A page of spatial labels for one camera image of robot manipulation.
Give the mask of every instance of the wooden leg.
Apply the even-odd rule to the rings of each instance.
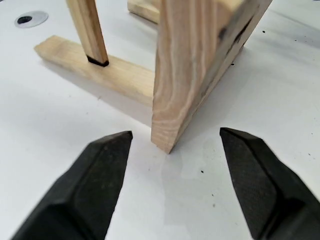
[[[107,66],[109,59],[95,0],[66,0],[66,2],[89,62]]]
[[[272,0],[162,0],[151,140],[170,153]]]

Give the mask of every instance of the black marking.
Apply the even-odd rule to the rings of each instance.
[[[224,37],[225,37],[225,35],[226,35],[226,32],[227,32],[227,28],[226,28],[226,27],[223,27],[223,28],[220,30],[219,35],[218,35],[220,41],[222,41],[222,40],[224,39]]]
[[[249,26],[249,24],[251,23],[253,16],[250,18],[250,20],[246,23],[246,25],[242,28],[242,30],[238,33],[238,35],[235,37],[234,39],[234,43],[239,43],[242,34],[247,30],[247,27]]]
[[[105,61],[104,63],[101,63],[101,62],[93,59],[92,57],[90,57],[90,56],[88,56],[88,55],[87,55],[86,57],[88,58],[88,61],[89,61],[90,63],[92,63],[92,64],[95,64],[95,65],[98,65],[98,66],[101,66],[101,67],[106,67],[106,66],[109,65],[109,61],[108,61],[108,60]]]

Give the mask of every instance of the white surface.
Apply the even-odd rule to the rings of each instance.
[[[154,69],[154,25],[129,14],[126,0],[97,6],[109,54]],[[49,19],[15,27],[34,10]],[[319,12],[317,1],[274,0],[166,155],[150,142],[150,108],[34,52],[51,35],[79,42],[64,0],[0,2],[0,239],[14,234],[87,143],[123,130],[134,139],[108,240],[250,239],[220,127],[262,137],[320,199]]]

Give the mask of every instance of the black tip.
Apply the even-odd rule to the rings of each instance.
[[[109,65],[109,61],[108,61],[108,60],[105,61],[104,63],[101,63],[101,62],[93,59],[92,57],[90,57],[90,56],[88,56],[88,55],[87,55],[86,57],[88,58],[88,61],[89,61],[90,63],[92,63],[92,64],[95,64],[95,65],[98,65],[98,66],[101,66],[101,67],[106,67],[106,66]]]

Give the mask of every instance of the wood grain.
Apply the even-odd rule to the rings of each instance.
[[[66,0],[66,2],[88,59],[107,66],[109,59],[95,0]]]
[[[158,23],[161,0],[128,0],[128,10],[151,22]]]
[[[49,62],[152,106],[155,73],[150,70],[114,56],[109,56],[108,67],[89,63],[80,44],[58,36],[49,37],[34,49]]]
[[[171,152],[271,1],[163,0],[151,128],[159,148]]]

